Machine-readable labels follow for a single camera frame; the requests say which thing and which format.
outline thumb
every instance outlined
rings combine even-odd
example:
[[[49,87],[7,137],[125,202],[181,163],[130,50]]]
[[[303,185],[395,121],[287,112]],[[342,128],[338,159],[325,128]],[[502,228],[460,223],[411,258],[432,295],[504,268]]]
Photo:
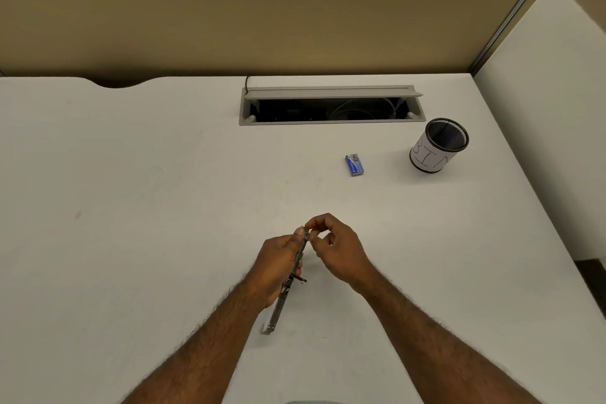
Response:
[[[309,242],[312,244],[313,250],[316,252],[318,257],[320,257],[320,258],[322,258],[322,255],[324,254],[324,252],[326,250],[328,250],[328,248],[330,248],[330,245],[326,241],[324,241],[322,238],[318,237],[317,230],[314,230],[313,232],[310,233]]]
[[[305,231],[303,227],[299,227],[294,233],[290,236],[288,241],[286,242],[286,248],[292,252],[293,257],[299,251],[299,246],[303,242],[303,238],[305,237]]]

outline blue box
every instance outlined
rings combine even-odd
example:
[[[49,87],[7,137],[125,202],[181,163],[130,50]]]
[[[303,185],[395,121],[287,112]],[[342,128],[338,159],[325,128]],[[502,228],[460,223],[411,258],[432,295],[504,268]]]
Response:
[[[352,176],[364,174],[364,168],[362,168],[362,162],[360,162],[358,154],[346,155],[345,161],[347,162],[347,166],[349,166],[349,172],[352,173]]]

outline hand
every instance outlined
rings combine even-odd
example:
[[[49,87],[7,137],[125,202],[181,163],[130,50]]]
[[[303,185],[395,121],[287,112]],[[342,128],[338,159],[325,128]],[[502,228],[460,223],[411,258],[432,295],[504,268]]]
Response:
[[[245,281],[255,292],[262,295],[266,308],[277,299],[282,284],[293,271],[294,257],[303,242],[304,234],[303,227],[299,227],[292,235],[265,240],[257,259],[246,275]],[[301,275],[302,265],[301,260],[295,272],[297,276]]]
[[[306,227],[311,230],[309,242],[326,268],[338,279],[348,283],[356,292],[375,271],[368,260],[356,232],[332,214],[311,219]],[[330,230],[323,239],[320,232]]]

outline desk surface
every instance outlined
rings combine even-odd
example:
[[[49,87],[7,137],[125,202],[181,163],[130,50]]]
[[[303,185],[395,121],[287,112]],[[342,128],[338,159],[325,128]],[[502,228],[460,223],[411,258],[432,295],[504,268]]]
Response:
[[[606,323],[469,75],[249,80],[414,85],[428,119],[470,134],[434,175],[408,160],[424,123],[243,127],[243,84],[0,79],[6,402],[119,400],[263,239],[327,211],[423,309],[538,397],[606,400]],[[362,176],[348,174],[353,152]],[[225,402],[420,402],[365,302],[313,252],[303,275],[276,332],[253,330]]]

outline pen holder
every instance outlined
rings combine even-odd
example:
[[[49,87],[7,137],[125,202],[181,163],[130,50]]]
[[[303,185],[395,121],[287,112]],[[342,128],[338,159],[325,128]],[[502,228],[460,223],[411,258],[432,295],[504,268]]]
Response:
[[[434,118],[410,149],[410,161],[423,172],[438,172],[467,144],[469,135],[460,124],[449,118]]]

